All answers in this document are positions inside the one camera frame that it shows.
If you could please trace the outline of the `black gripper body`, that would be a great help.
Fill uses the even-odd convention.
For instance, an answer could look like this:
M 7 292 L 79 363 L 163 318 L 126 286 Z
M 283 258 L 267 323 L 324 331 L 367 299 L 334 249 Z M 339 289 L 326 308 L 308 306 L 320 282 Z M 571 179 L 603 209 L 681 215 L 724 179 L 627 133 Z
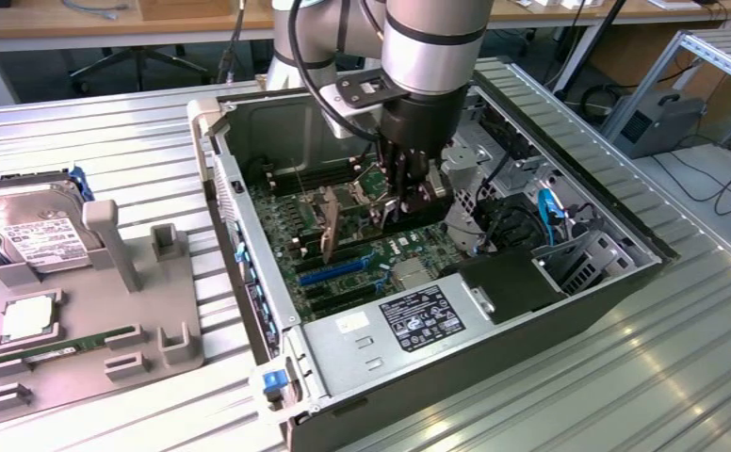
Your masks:
M 439 153 L 462 118 L 469 87 L 441 95 L 410 93 L 383 104 L 379 136 L 383 144 Z

